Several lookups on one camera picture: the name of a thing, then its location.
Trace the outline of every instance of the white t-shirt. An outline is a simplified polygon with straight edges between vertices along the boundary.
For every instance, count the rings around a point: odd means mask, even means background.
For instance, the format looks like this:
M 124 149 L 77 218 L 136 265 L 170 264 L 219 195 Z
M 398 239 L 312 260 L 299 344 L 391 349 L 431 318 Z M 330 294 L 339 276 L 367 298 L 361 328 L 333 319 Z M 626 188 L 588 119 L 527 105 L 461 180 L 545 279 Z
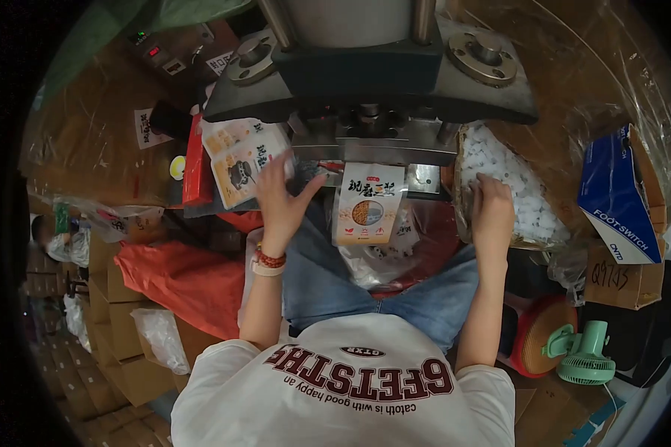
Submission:
M 332 318 L 294 343 L 209 346 L 171 412 L 174 446 L 514 446 L 505 371 L 453 377 L 400 317 Z

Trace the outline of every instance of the person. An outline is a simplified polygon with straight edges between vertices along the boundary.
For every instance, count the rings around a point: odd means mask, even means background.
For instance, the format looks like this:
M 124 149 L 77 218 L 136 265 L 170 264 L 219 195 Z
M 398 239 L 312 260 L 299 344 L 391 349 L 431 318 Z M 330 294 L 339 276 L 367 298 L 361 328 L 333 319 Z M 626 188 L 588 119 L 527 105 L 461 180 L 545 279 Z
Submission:
M 473 244 L 438 275 L 375 300 L 350 283 L 311 203 L 325 179 L 291 196 L 286 157 L 259 176 L 264 234 L 239 339 L 197 358 L 171 412 L 174 445 L 513 446 L 514 386 L 494 367 L 510 188 L 478 174 Z M 300 332 L 286 343 L 282 296 Z M 451 371 L 444 353 L 458 334 Z
M 30 214 L 30 242 L 58 263 L 75 263 L 82 269 L 89 267 L 89 226 L 70 222 L 70 231 L 54 234 L 54 226 L 44 215 Z

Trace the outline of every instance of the red plastic bag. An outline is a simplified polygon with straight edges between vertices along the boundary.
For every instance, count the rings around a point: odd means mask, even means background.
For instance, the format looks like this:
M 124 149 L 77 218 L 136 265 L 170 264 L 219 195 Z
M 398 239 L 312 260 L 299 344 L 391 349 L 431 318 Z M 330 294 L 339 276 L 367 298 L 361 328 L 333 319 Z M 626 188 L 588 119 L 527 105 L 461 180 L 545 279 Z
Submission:
M 226 222 L 235 226 L 236 229 L 246 234 L 263 226 L 261 211 L 222 212 L 216 216 L 224 219 Z
M 243 262 L 177 241 L 157 247 L 126 245 L 114 262 L 122 269 L 126 287 L 199 330 L 222 340 L 238 338 Z

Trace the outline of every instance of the white cable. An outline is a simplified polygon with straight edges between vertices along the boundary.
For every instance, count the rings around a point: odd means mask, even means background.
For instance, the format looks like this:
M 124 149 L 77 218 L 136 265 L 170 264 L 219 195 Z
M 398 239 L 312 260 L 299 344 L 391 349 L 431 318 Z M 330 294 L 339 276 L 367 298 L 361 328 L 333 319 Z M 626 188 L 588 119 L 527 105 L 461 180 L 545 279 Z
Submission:
M 661 368 L 661 365 L 663 365 L 663 361 L 664 361 L 664 360 L 666 360 L 666 358 L 662 358 L 662 359 L 661 359 L 661 362 L 659 362 L 659 364 L 658 364 L 658 366 L 656 367 L 656 369 L 651 373 L 651 375 L 649 375 L 649 378 L 646 379 L 646 381 L 644 382 L 644 384 L 643 384 L 639 389 L 637 389 L 637 390 L 635 390 L 633 393 L 631 393 L 631 396 L 629 396 L 629 398 L 625 399 L 625 400 L 624 400 L 624 403 L 628 403 L 628 402 L 630 402 L 633 398 L 636 397 L 636 395 L 637 395 L 642 389 L 644 389 L 644 387 L 649 383 L 649 380 L 651 380 L 651 378 L 653 378 L 654 374 L 656 374 L 656 372 L 658 371 L 658 369 Z M 611 427 L 612 427 L 612 426 L 614 425 L 614 423 L 616 422 L 616 416 L 617 416 L 618 413 L 619 413 L 619 409 L 618 409 L 617 406 L 616 406 L 616 400 L 614 400 L 614 396 L 611 394 L 611 391 L 609 391 L 609 387 L 606 386 L 606 383 L 604 383 L 603 385 L 604 385 L 604 389 L 606 390 L 606 392 L 609 393 L 609 397 L 611 398 L 611 402 L 614 404 L 614 418 L 611 420 L 611 424 L 609 424 L 609 426 L 607 427 L 606 432 L 604 433 L 604 437 L 603 437 L 602 440 L 599 442 L 599 445 L 600 445 L 600 446 L 603 446 L 603 445 L 604 445 L 604 440 L 606 439 L 606 435 L 609 434 L 609 430 L 611 430 Z

